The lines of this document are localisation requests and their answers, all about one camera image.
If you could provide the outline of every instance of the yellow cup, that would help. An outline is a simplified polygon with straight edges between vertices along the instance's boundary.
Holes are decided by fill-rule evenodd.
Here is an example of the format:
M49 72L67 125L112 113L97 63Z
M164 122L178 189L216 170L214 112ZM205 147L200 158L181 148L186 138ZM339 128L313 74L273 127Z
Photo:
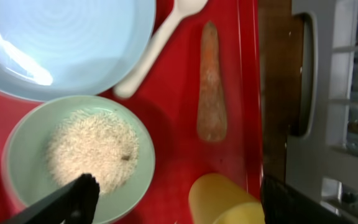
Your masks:
M194 224L262 224L260 202L227 177L206 174L191 186L189 206Z

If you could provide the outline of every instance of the plastic spoon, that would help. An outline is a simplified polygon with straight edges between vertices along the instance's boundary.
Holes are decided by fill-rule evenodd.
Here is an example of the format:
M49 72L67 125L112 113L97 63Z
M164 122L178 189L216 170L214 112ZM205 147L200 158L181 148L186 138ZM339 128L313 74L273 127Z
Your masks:
M208 0L175 0L171 14L153 35L137 65L113 88L114 94L121 98L130 98L143 82L180 21L200 12L207 2Z

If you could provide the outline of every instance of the plate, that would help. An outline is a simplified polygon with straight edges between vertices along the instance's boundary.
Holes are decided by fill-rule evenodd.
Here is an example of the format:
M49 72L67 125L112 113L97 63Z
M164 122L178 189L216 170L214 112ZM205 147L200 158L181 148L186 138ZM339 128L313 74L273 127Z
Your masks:
M154 19L154 0L0 0L0 91L101 93L140 59Z

